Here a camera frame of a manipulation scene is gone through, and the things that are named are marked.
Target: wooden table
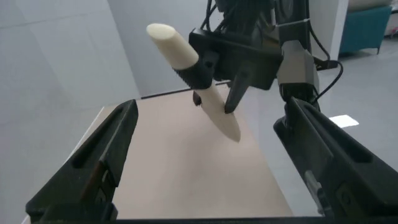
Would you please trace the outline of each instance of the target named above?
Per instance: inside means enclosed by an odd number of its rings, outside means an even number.
[[[226,86],[219,88],[228,94]],[[137,105],[139,119],[113,198],[118,218],[292,216],[239,108],[236,143],[192,103],[192,91]],[[102,110],[87,136],[113,108]]]

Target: floor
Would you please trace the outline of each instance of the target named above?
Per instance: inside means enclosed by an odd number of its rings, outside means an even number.
[[[100,109],[71,110],[0,125],[2,223],[23,221],[27,201],[62,166]]]
[[[322,113],[328,117],[347,114],[359,125],[344,128],[356,140],[398,170],[398,40],[385,40],[381,52],[364,50],[340,58],[344,74],[340,81],[320,99]],[[320,89],[324,89],[338,73],[337,69],[322,71]],[[259,141],[273,174],[294,215],[315,216],[317,208],[307,188],[272,125],[284,115],[277,84],[270,91],[250,88],[243,101],[246,119]]]

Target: white wall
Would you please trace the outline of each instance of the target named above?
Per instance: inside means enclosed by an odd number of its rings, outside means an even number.
[[[174,26],[187,40],[206,14],[207,0],[108,0],[141,96],[187,88],[146,34],[153,22]],[[212,29],[222,15],[215,11]]]
[[[139,94],[105,0],[0,1],[0,217],[62,165],[100,108]]]
[[[318,39],[336,60],[348,8],[348,0],[309,0],[311,24]],[[312,54],[326,59],[325,54],[311,38]]]

